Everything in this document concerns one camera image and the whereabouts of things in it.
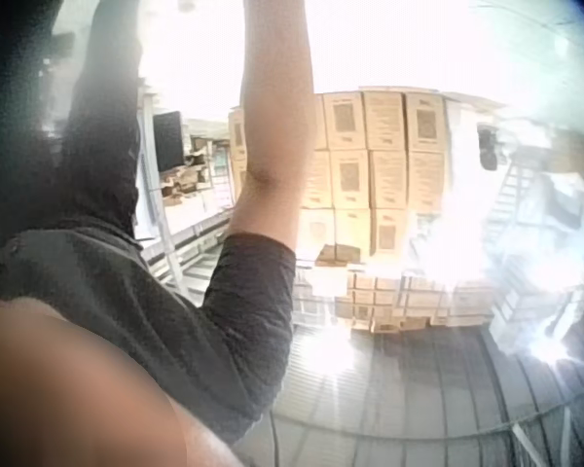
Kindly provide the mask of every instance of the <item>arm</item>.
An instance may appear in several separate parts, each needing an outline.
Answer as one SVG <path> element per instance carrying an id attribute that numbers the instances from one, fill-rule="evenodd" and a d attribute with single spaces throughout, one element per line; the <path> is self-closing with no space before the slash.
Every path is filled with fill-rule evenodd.
<path id="1" fill-rule="evenodd" d="M 228 441 L 273 402 L 292 342 L 292 249 L 315 118 L 303 2 L 245 0 L 248 172 L 201 308 L 233 365 L 211 364 L 226 380 Z"/>
<path id="2" fill-rule="evenodd" d="M 248 167 L 229 234 L 296 247 L 315 110 L 304 0 L 245 0 Z"/>

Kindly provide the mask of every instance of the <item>raised arm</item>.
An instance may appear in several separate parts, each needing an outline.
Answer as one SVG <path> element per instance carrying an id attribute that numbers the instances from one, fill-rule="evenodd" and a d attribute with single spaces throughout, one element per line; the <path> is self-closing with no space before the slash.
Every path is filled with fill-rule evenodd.
<path id="1" fill-rule="evenodd" d="M 245 0 L 246 181 L 229 234 L 294 250 L 315 110 L 305 0 Z"/>

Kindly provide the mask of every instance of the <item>person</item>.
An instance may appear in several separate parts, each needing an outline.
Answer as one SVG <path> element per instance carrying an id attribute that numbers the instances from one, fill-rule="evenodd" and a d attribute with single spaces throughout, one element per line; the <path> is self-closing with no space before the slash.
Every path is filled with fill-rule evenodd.
<path id="1" fill-rule="evenodd" d="M 96 8 L 56 166 L 38 70 L 61 1 L 2 6 L 0 465 L 238 465 L 273 402 L 315 114 L 304 0 L 244 3 L 246 181 L 199 308 L 132 235 L 137 0 Z"/>

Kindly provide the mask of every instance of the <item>dark gray t-shirt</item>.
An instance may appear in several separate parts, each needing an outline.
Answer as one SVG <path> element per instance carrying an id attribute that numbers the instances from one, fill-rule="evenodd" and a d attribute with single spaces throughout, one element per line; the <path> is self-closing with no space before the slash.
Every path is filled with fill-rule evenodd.
<path id="1" fill-rule="evenodd" d="M 294 269 L 294 253 L 282 244 L 232 235 L 196 308 L 116 235 L 29 231 L 0 250 L 0 299 L 38 299 L 107 339 L 233 443 L 279 390 L 292 340 Z"/>

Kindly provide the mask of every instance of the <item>t-shirt sleeve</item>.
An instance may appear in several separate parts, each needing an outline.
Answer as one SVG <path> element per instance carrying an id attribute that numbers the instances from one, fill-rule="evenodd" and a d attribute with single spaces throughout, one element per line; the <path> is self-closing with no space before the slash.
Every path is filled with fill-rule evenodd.
<path id="1" fill-rule="evenodd" d="M 292 250 L 275 240 L 231 235 L 201 308 L 229 348 L 256 417 L 273 402 L 285 374 L 295 266 Z"/>

